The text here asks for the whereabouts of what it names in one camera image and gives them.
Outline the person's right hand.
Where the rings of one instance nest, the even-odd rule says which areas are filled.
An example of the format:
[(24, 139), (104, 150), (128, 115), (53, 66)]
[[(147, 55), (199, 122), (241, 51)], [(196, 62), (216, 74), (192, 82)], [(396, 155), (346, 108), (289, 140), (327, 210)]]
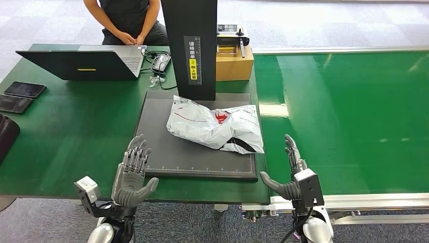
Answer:
[(120, 39), (125, 45), (136, 45), (137, 41), (131, 35), (123, 31), (117, 31), (114, 34), (118, 39)]

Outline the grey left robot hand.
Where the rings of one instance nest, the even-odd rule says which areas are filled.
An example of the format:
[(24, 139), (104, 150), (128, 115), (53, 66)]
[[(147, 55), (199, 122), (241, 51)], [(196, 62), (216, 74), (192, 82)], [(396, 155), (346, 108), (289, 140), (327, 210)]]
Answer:
[(145, 183), (146, 165), (151, 153), (143, 134), (135, 136), (118, 164), (111, 197), (117, 205), (135, 208), (157, 188), (159, 179), (151, 178)]

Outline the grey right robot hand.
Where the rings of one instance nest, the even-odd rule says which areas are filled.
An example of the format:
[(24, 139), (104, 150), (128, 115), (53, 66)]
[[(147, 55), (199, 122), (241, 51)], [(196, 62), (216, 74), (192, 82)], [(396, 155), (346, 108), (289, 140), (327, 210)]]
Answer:
[(301, 190), (298, 183), (295, 181), (295, 174), (308, 168), (307, 163), (304, 159), (301, 158), (300, 152), (296, 145), (294, 139), (285, 134), (285, 152), (288, 155), (288, 160), (291, 168), (291, 181), (285, 184), (280, 184), (279, 182), (270, 178), (270, 176), (262, 171), (260, 172), (261, 179), (263, 183), (268, 186), (272, 191), (279, 194), (286, 200), (297, 200), (302, 197)]

